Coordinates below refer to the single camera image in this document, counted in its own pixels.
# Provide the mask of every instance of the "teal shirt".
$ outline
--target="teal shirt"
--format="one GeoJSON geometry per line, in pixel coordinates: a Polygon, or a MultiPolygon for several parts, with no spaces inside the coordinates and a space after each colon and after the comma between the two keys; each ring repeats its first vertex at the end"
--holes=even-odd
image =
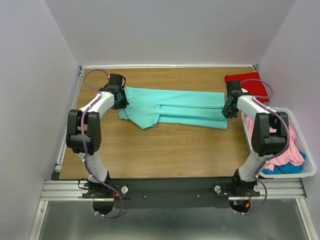
{"type": "Polygon", "coordinates": [[[129,105],[119,113],[141,129],[157,123],[194,125],[227,129],[221,111],[225,104],[223,92],[155,90],[126,87],[129,105]]]}

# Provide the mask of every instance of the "white wall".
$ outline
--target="white wall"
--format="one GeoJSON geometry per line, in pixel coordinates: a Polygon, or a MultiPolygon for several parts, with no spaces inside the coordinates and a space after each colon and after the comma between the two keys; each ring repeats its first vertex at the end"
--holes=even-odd
{"type": "MultiPolygon", "coordinates": [[[[274,89],[272,106],[297,118],[320,172],[320,1],[297,0],[266,51],[258,71],[274,89]]],[[[320,177],[303,180],[320,236],[320,177]]]]}
{"type": "Polygon", "coordinates": [[[0,239],[29,239],[71,107],[77,63],[43,0],[0,7],[0,239]]]}
{"type": "Polygon", "coordinates": [[[46,0],[81,66],[257,64],[295,0],[46,0]]]}

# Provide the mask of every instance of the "plastic basket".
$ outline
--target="plastic basket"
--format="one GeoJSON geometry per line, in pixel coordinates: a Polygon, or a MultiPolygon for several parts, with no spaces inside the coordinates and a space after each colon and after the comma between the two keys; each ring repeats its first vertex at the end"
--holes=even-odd
{"type": "MultiPolygon", "coordinates": [[[[306,144],[306,141],[304,139],[304,136],[301,133],[301,130],[299,128],[299,125],[293,115],[293,113],[284,107],[272,107],[273,110],[277,111],[277,112],[285,112],[288,114],[289,116],[289,125],[291,126],[291,128],[294,130],[295,134],[296,134],[296,139],[294,141],[294,144],[296,145],[296,147],[298,148],[299,151],[303,152],[306,154],[306,159],[303,163],[303,170],[300,173],[292,173],[292,174],[264,174],[264,173],[260,173],[261,177],[267,178],[267,179],[296,179],[296,178],[305,178],[305,177],[309,177],[309,176],[313,176],[316,174],[317,169],[316,169],[316,165],[313,162],[313,159],[311,157],[309,148],[306,144]]],[[[249,151],[252,151],[252,146],[251,146],[251,136],[249,135],[249,131],[247,128],[247,125],[245,123],[245,118],[247,117],[247,115],[242,112],[241,113],[241,118],[242,118],[242,127],[243,127],[243,131],[244,131],[244,135],[245,135],[245,139],[246,139],[246,143],[248,145],[249,151]]]]}

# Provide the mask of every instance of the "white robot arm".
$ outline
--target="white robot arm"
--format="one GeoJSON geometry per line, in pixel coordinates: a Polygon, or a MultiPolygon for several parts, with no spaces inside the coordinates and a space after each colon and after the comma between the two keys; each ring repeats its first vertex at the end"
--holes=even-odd
{"type": "Polygon", "coordinates": [[[268,160],[286,150],[289,117],[285,112],[275,112],[258,102],[247,90],[241,88],[239,81],[228,82],[226,88],[227,101],[222,114],[226,118],[236,118],[240,110],[254,120],[251,136],[253,151],[233,176],[237,179],[234,184],[240,186],[240,182],[254,182],[268,160]],[[270,128],[276,129],[276,132],[270,133],[270,128]]]}
{"type": "MultiPolygon", "coordinates": [[[[101,144],[100,118],[108,109],[122,109],[128,105],[124,85],[125,78],[119,74],[110,74],[109,83],[99,90],[95,98],[79,110],[71,110],[68,114],[66,145],[72,148],[80,159],[85,158],[84,143],[81,133],[81,116],[86,111],[84,125],[86,125],[85,142],[88,156],[86,157],[87,167],[93,175],[102,182],[109,177],[108,170],[104,167],[99,148],[101,144]]],[[[88,180],[93,183],[98,181],[89,174],[88,180]]]]}

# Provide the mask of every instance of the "wooden surface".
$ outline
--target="wooden surface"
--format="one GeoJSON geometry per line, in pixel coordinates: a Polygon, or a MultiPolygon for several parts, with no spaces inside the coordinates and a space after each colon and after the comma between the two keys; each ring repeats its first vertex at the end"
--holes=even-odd
{"type": "MultiPolygon", "coordinates": [[[[225,75],[253,72],[251,67],[109,69],[126,77],[135,88],[224,92],[225,75]]],[[[103,72],[93,72],[88,84],[100,88],[103,72]]],[[[81,85],[76,109],[89,103],[95,92],[81,85]]],[[[232,176],[249,155],[241,117],[229,119],[227,130],[158,123],[140,129],[119,119],[119,110],[101,118],[100,154],[112,178],[174,178],[232,176]]],[[[66,149],[60,179],[86,178],[79,157],[66,149]]]]}

